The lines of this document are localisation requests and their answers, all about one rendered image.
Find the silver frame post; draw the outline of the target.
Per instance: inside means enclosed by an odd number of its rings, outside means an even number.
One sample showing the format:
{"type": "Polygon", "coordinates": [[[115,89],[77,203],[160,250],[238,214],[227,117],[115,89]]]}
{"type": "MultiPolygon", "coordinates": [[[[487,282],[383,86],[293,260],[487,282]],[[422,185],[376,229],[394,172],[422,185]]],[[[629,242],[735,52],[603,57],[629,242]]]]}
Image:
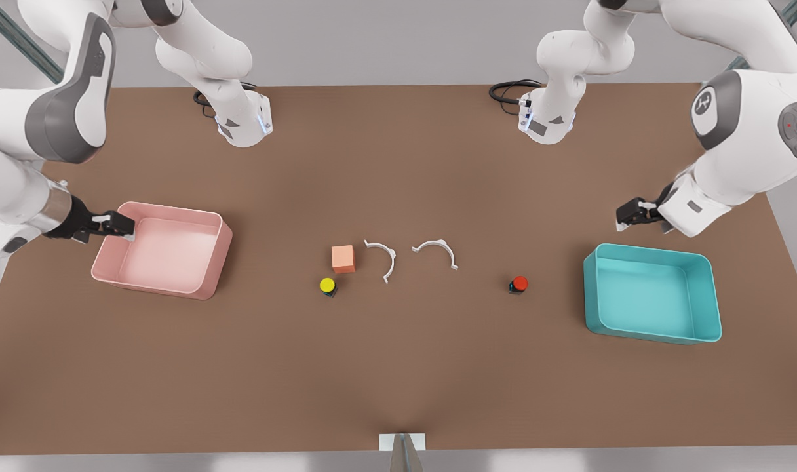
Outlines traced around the silver frame post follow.
{"type": "Polygon", "coordinates": [[[736,0],[721,45],[755,71],[797,73],[797,39],[768,0],[736,0]]]}
{"type": "Polygon", "coordinates": [[[423,472],[418,453],[426,449],[424,433],[379,434],[379,451],[391,453],[389,472],[423,472]]]}
{"type": "Polygon", "coordinates": [[[0,7],[0,35],[27,58],[51,83],[58,84],[63,69],[0,7]]]}

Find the blue storage box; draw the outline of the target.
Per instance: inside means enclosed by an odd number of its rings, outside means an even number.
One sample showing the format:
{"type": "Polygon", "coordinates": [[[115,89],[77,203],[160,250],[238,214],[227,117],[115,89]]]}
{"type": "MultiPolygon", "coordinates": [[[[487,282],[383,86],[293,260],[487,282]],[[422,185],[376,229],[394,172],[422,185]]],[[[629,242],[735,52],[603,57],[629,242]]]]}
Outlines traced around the blue storage box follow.
{"type": "Polygon", "coordinates": [[[593,334],[680,345],[721,340],[704,255],[599,244],[583,260],[585,325],[593,334]]]}

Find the pink storage box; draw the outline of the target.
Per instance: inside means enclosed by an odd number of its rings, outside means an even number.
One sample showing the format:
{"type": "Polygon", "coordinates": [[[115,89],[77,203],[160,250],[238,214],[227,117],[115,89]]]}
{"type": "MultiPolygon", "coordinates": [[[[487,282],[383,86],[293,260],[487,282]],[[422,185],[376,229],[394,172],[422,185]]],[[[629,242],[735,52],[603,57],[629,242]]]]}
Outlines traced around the pink storage box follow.
{"type": "Polygon", "coordinates": [[[134,240],[103,239],[92,278],[119,288],[207,300],[220,280],[233,230],[219,213],[127,201],[134,240]]]}

